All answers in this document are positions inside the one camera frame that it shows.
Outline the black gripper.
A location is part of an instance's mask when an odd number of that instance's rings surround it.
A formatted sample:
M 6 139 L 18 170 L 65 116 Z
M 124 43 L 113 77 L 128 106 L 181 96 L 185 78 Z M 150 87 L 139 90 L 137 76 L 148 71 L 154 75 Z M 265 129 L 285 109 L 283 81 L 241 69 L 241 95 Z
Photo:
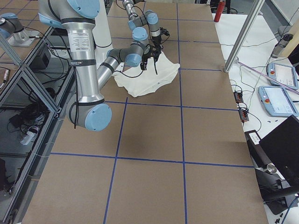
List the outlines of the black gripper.
M 140 67 L 142 70 L 147 70 L 148 60 L 151 58 L 151 55 L 143 55 L 140 63 Z
M 153 58 L 154 61 L 158 61 L 159 56 L 161 54 L 161 50 L 163 49 L 161 35 L 153 37 L 153 44 L 155 46 L 155 48 L 153 48 Z

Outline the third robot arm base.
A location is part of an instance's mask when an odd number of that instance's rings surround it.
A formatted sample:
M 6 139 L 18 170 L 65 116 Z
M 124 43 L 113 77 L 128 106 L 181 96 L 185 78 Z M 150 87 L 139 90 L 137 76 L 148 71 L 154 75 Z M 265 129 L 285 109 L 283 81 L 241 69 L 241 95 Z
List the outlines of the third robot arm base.
M 14 13 L 0 15 L 0 35 L 13 47 L 29 47 L 39 34 L 39 31 L 26 30 Z

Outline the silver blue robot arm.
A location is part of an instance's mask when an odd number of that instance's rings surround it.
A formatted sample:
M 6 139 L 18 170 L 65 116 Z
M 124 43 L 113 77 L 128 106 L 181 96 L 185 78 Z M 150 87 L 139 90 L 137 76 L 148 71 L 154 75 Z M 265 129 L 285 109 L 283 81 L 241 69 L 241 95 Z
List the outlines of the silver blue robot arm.
M 162 28 L 159 25 L 158 15 L 152 10 L 148 10 L 145 13 L 141 10 L 142 15 L 138 15 L 135 9 L 136 4 L 141 0 L 123 0 L 122 5 L 128 15 L 128 26 L 131 30 L 137 27 L 149 26 L 150 39 L 154 46 L 151 46 L 151 52 L 153 54 L 154 62 L 158 61 L 158 58 L 163 49 L 162 35 L 169 36 L 167 29 Z
M 145 28 L 133 30 L 128 48 L 112 49 L 100 66 L 96 65 L 93 29 L 100 13 L 98 0 L 40 0 L 39 19 L 54 28 L 67 30 L 71 66 L 74 67 L 77 93 L 68 103 L 68 117 L 75 126 L 101 131 L 111 121 L 112 110 L 100 90 L 120 63 L 137 67 L 149 51 Z

